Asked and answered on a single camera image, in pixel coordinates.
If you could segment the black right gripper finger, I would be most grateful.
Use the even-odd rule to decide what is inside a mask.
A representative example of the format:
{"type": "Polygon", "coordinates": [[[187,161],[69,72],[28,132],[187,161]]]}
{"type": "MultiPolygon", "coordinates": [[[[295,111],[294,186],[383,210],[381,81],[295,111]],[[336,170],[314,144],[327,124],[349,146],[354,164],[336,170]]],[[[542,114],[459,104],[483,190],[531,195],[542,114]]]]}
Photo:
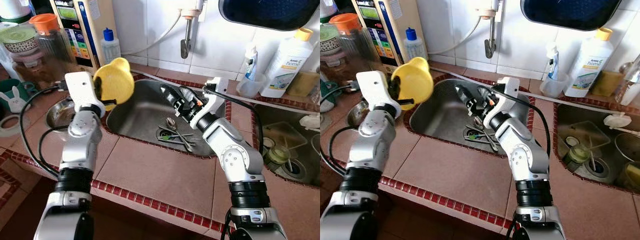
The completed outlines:
{"type": "Polygon", "coordinates": [[[160,85],[160,91],[170,106],[173,108],[180,108],[182,106],[182,94],[173,86],[162,84],[160,85]]]}
{"type": "Polygon", "coordinates": [[[459,100],[464,103],[466,106],[473,106],[476,103],[476,99],[473,94],[463,85],[456,84],[455,85],[455,93],[457,94],[459,100]]]}

